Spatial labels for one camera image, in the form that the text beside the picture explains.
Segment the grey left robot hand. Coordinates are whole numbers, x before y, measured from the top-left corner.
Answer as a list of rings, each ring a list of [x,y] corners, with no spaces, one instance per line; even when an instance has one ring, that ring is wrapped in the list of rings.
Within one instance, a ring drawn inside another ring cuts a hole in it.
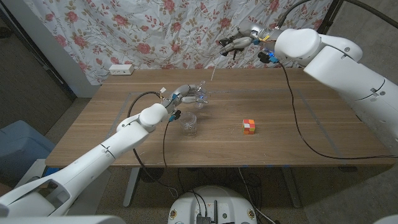
[[[181,103],[208,104],[205,87],[202,84],[182,85],[161,102],[167,109],[175,108]]]

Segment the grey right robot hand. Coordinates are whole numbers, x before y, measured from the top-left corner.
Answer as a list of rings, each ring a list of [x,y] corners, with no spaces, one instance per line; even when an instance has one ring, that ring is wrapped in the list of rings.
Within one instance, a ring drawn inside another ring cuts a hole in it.
[[[251,21],[243,21],[232,33],[219,40],[222,46],[220,54],[227,56],[229,52],[244,50],[251,44],[274,51],[276,40],[282,32],[279,28],[263,27]]]

